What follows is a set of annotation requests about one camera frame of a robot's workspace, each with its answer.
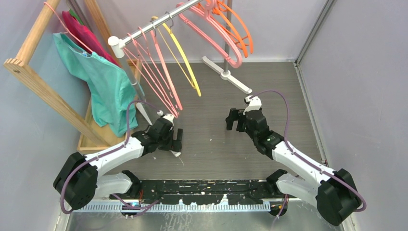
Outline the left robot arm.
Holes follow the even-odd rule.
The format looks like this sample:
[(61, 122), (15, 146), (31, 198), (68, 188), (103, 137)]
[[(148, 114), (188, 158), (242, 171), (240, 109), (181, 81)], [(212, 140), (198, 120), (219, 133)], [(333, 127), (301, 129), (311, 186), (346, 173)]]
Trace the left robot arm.
[(156, 150), (169, 151), (175, 157), (182, 149), (183, 129), (174, 129), (174, 117), (159, 117), (145, 130), (132, 133), (125, 141), (93, 154), (71, 154), (56, 176), (53, 187), (73, 210), (85, 207), (93, 199), (126, 196), (136, 198), (141, 182), (129, 170), (115, 175), (108, 172), (133, 159)]

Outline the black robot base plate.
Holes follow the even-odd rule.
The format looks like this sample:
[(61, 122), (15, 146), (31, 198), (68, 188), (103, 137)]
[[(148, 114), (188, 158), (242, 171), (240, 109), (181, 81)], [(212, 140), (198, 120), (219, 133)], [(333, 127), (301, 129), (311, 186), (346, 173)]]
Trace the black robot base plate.
[(121, 199), (141, 200), (163, 205), (217, 205), (226, 197), (229, 205), (256, 205), (267, 199), (282, 199), (266, 180), (141, 180), (128, 192), (117, 193)]

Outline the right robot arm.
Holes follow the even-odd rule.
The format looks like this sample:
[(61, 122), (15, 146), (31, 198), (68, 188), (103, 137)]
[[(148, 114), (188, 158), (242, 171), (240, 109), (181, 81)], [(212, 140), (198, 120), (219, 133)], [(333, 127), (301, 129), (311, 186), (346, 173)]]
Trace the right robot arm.
[(244, 111), (231, 108), (225, 119), (226, 129), (245, 132), (261, 154), (279, 162), (291, 171), (279, 169), (268, 177), (268, 194), (278, 198), (292, 195), (314, 206), (320, 215), (334, 226), (363, 208), (363, 201), (351, 174), (345, 169), (335, 171), (296, 149), (285, 138), (271, 130), (261, 110)]

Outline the yellow wire hanger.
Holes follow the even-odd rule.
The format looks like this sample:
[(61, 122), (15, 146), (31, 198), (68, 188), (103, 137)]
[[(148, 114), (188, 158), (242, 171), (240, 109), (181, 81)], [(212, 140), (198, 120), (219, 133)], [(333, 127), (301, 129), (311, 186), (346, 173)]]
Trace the yellow wire hanger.
[(179, 68), (181, 69), (182, 73), (184, 74), (185, 78), (187, 79), (187, 81), (189, 82), (191, 87), (196, 91), (198, 97), (201, 97), (202, 92), (201, 92), (201, 89), (200, 89), (199, 84), (197, 82), (195, 73), (194, 73), (194, 71), (193, 71), (193, 69), (191, 67), (189, 59), (188, 59), (187, 55), (185, 54), (185, 51), (184, 51), (183, 47), (181, 46), (181, 44), (178, 41), (175, 34), (173, 33), (172, 26), (168, 26), (166, 23), (163, 23), (161, 26), (164, 27), (164, 29), (166, 30), (166, 32), (169, 34), (170, 38), (172, 39), (174, 45), (176, 46), (178, 52), (181, 55), (181, 59), (184, 62), (184, 65), (187, 68), (187, 71), (185, 71), (183, 66), (180, 64), (180, 61), (177, 59), (174, 52), (171, 50), (170, 45), (167, 43), (164, 35), (161, 33), (158, 26), (153, 26), (153, 42), (154, 42), (154, 45), (155, 45), (155, 48), (156, 48), (156, 53), (158, 54), (158, 57), (159, 57), (159, 61), (163, 66), (163, 69), (167, 70), (167, 67), (166, 67), (166, 62), (164, 60), (164, 57), (162, 55), (162, 51), (161, 51), (160, 46), (158, 45), (158, 42), (157, 42), (157, 39), (156, 39), (157, 32), (159, 33), (160, 37), (162, 38), (163, 42), (165, 43), (165, 45), (168, 48), (168, 50), (170, 51), (171, 55), (175, 59), (176, 63), (178, 64)]

